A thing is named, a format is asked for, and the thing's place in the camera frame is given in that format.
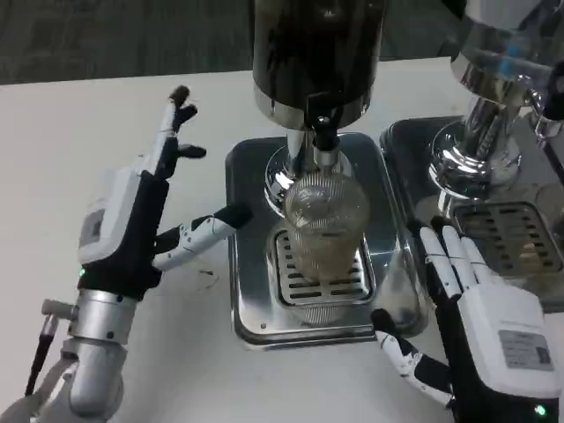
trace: drip tray grate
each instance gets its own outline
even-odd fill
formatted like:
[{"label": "drip tray grate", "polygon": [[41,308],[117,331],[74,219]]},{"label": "drip tray grate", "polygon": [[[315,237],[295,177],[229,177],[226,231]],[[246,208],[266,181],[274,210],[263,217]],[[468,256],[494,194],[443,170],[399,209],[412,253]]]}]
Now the drip tray grate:
[{"label": "drip tray grate", "polygon": [[289,306],[346,305],[367,300],[372,292],[360,250],[357,250],[347,278],[320,282],[305,279],[296,269],[287,231],[275,235],[278,265],[278,287],[282,300]]},{"label": "drip tray grate", "polygon": [[486,263],[503,276],[556,273],[562,267],[553,240],[529,203],[463,205],[454,210],[462,232]]}]

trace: black cable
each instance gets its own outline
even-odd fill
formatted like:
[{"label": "black cable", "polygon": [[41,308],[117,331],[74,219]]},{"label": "black cable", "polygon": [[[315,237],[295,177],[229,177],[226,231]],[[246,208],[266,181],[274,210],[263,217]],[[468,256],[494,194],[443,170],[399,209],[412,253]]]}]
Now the black cable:
[{"label": "black cable", "polygon": [[49,347],[51,346],[54,337],[54,335],[47,334],[39,335],[39,343],[37,345],[37,350],[35,350],[35,357],[33,357],[32,369],[29,373],[29,379],[27,379],[26,397],[33,394],[35,382],[37,382],[37,377],[45,364],[45,359],[47,358]]}]

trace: coffee machine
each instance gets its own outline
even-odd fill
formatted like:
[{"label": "coffee machine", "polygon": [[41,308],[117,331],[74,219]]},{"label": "coffee machine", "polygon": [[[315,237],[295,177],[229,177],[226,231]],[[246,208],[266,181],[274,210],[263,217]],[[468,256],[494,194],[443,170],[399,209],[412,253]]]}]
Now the coffee machine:
[{"label": "coffee machine", "polygon": [[400,219],[452,219],[545,312],[564,310],[563,16],[561,1],[469,0],[451,62],[469,113],[381,137]]},{"label": "coffee machine", "polygon": [[[416,333],[426,301],[382,151],[338,133],[370,105],[386,2],[255,0],[250,9],[256,104],[288,136],[242,141],[226,159],[227,202],[255,216],[229,244],[235,332],[259,348],[368,340],[380,307]],[[320,168],[353,177],[371,208],[348,276],[325,282],[296,270],[282,207],[290,186]]]}]

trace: robot finger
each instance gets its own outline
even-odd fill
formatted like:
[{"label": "robot finger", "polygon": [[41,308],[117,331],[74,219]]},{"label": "robot finger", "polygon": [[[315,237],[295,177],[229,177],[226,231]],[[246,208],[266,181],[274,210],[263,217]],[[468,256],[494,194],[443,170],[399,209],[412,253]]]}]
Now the robot finger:
[{"label": "robot finger", "polygon": [[464,246],[464,250],[466,251],[467,256],[470,259],[472,269],[474,270],[474,274],[476,275],[478,282],[480,284],[495,283],[492,271],[487,266],[482,254],[479,252],[476,243],[470,238],[466,238],[465,236],[462,238],[461,242]]},{"label": "robot finger", "polygon": [[449,221],[443,218],[433,218],[431,224],[434,230],[442,237],[442,243],[447,250],[452,267],[456,271],[462,290],[464,291],[475,286],[478,281],[474,276],[470,258],[460,241],[458,231]]},{"label": "robot finger", "polygon": [[410,222],[408,227],[421,240],[425,249],[426,262],[434,267],[434,272],[429,273],[436,274],[436,278],[439,279],[438,283],[442,285],[447,297],[451,298],[462,293],[450,260],[433,229],[417,221]]}]

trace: white table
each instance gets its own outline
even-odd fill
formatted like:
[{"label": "white table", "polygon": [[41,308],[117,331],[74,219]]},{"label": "white table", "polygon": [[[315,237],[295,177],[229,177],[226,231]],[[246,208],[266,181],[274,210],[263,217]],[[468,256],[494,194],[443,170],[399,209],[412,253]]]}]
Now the white table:
[{"label": "white table", "polygon": [[[205,146],[208,156],[179,162],[166,228],[224,204],[224,160],[237,142],[285,133],[255,107],[250,72],[0,86],[0,410],[23,393],[41,301],[75,299],[78,234],[101,172],[150,151],[179,84],[191,87],[199,107],[181,141]],[[448,60],[381,63],[372,106],[350,130],[376,140],[400,119],[462,114],[469,98]],[[113,421],[452,421],[397,377],[373,343],[246,349],[231,330],[226,250],[222,242],[170,271],[137,308],[126,395]],[[564,315],[548,320],[564,363]],[[434,323],[414,343],[443,357]]]}]

